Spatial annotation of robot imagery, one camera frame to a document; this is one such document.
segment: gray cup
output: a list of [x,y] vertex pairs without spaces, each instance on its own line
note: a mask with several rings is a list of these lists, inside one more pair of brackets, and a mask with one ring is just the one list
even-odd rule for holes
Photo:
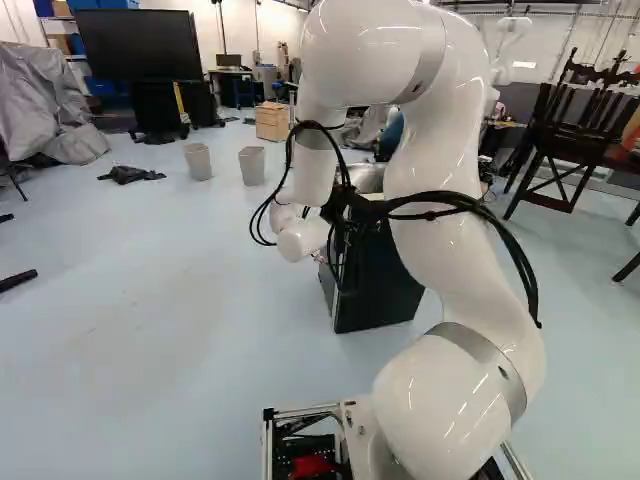
[[242,181],[247,187],[264,183],[264,147],[244,147],[238,153]]
[[182,147],[184,158],[189,165],[191,178],[198,181],[209,180],[213,177],[209,147],[204,143],[189,143]]

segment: tv screen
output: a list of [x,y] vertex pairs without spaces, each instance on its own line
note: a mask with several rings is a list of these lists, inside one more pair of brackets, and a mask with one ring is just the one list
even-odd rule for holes
[[195,25],[186,10],[76,10],[75,18],[97,78],[203,78]]

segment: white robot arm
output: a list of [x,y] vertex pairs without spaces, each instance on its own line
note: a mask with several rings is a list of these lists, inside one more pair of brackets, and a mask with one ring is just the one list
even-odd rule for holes
[[529,17],[503,17],[496,27],[502,34],[496,58],[491,62],[485,116],[493,114],[500,92],[493,85],[509,85],[513,78],[513,47],[531,30],[533,23]]
[[[439,190],[481,196],[478,134],[490,65],[473,25],[408,0],[323,0],[306,20],[301,53],[299,121],[330,130],[344,123],[347,106],[400,106],[405,128],[385,172],[386,199]],[[296,134],[292,190],[271,212],[287,260],[320,248],[329,226],[293,219],[283,205],[323,206],[335,168],[321,131]],[[448,208],[407,203],[394,214]],[[482,219],[462,212],[390,224],[402,262],[440,295],[444,318],[380,372],[375,416],[413,478],[466,480],[540,388],[541,336],[505,279]]]

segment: floor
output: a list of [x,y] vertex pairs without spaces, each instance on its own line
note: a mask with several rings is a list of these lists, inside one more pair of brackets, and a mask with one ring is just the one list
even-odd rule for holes
[[[253,127],[190,136],[214,159],[204,183],[188,178],[183,142],[109,141],[91,165],[27,181],[28,203],[0,191],[0,211],[16,215],[0,227],[0,277],[40,272],[0,297],[0,477],[257,479],[262,408],[367,392],[439,320],[428,292],[411,323],[332,332],[316,265],[287,264],[249,237],[284,152]],[[267,186],[242,185],[247,145],[266,148]],[[114,163],[167,178],[98,182]],[[638,227],[624,226],[633,206],[586,192],[573,215],[522,204],[509,223],[538,276],[548,353],[546,385],[513,434],[534,478],[640,471],[640,272],[610,281],[640,249]]]

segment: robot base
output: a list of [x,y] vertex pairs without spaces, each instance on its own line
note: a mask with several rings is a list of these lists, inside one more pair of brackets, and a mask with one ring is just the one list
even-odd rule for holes
[[[532,480],[510,444],[500,447],[470,480]],[[330,471],[313,477],[296,476],[295,465],[300,459],[314,457],[326,461],[324,466]],[[303,478],[412,480],[387,447],[368,396],[297,410],[264,410],[262,480]]]

